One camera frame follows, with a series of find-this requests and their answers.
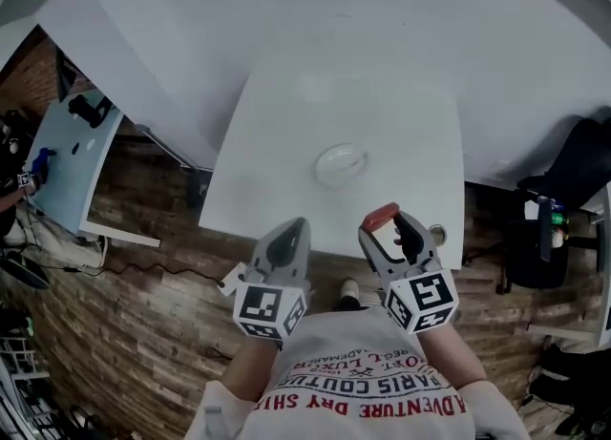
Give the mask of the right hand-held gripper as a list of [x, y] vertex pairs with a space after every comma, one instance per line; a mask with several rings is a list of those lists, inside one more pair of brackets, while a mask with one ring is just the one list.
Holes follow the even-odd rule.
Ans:
[[431, 231], [399, 210], [393, 217], [394, 243], [402, 257], [391, 258], [370, 231], [359, 228], [358, 241], [384, 291], [384, 308], [408, 334], [446, 324], [459, 300], [450, 269], [443, 268]]

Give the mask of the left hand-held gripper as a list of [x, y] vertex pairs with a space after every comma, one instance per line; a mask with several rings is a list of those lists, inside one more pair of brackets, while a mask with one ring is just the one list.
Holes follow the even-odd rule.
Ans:
[[307, 280], [310, 247], [308, 220], [287, 220], [257, 242], [250, 265], [239, 262], [218, 284], [245, 335], [283, 347], [307, 311], [306, 292], [296, 286]]

